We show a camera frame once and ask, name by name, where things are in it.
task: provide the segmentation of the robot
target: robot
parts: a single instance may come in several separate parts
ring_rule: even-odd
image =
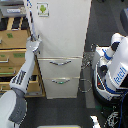
[[[120,20],[128,34],[128,9],[120,13]],[[118,104],[128,90],[128,37],[115,33],[111,46],[96,47],[92,62],[92,82],[95,96],[107,104]]]
[[[19,128],[27,112],[27,102],[24,99],[27,93],[29,80],[34,70],[34,57],[38,53],[41,40],[27,39],[25,63],[18,74],[10,81],[10,91],[0,98],[0,128]]]

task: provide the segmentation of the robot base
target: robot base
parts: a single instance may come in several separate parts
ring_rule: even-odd
[[[117,99],[112,99],[111,101],[108,101],[107,99],[105,99],[103,96],[101,96],[99,94],[99,92],[96,89],[96,85],[95,85],[95,80],[94,80],[94,70],[92,69],[92,89],[93,89],[93,94],[95,96],[95,98],[99,101],[100,104],[105,105],[105,106],[116,106],[119,101]]]

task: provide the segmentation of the sticker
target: sticker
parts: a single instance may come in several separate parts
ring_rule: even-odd
[[[25,53],[13,53],[14,58],[25,58]]]
[[[49,9],[47,3],[37,3],[38,15],[43,17],[49,16]]]
[[[7,33],[8,38],[13,38],[12,33]]]
[[[1,57],[5,57],[5,55],[0,55]]]

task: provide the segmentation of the metal drawer handle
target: metal drawer handle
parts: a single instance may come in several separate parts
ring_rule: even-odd
[[[16,71],[14,70],[14,72],[0,72],[0,75],[14,75],[16,73]]]
[[[7,60],[5,60],[5,61],[0,61],[0,63],[8,63],[8,58],[7,58]]]
[[[1,86],[0,92],[5,92],[5,91],[8,91],[8,90],[3,90],[3,86]]]
[[[52,82],[55,82],[57,84],[65,84],[67,82],[69,82],[70,79],[58,79],[58,80],[52,80]]]
[[[54,62],[54,61],[50,61],[50,63],[55,64],[55,65],[59,65],[59,66],[68,64],[70,62],[71,62],[71,60],[67,60],[66,62],[63,62],[63,63],[57,63],[57,62]]]

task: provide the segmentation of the green label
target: green label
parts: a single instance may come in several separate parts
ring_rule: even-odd
[[[5,55],[0,55],[1,57],[5,57]]]
[[[44,13],[44,12],[46,11],[46,7],[44,7],[44,5],[41,5],[40,11],[41,11],[42,13]]]
[[[8,38],[13,38],[12,33],[7,33]]]
[[[9,67],[8,69],[13,69],[12,67]]]
[[[13,53],[14,58],[24,58],[25,57],[25,53]]]

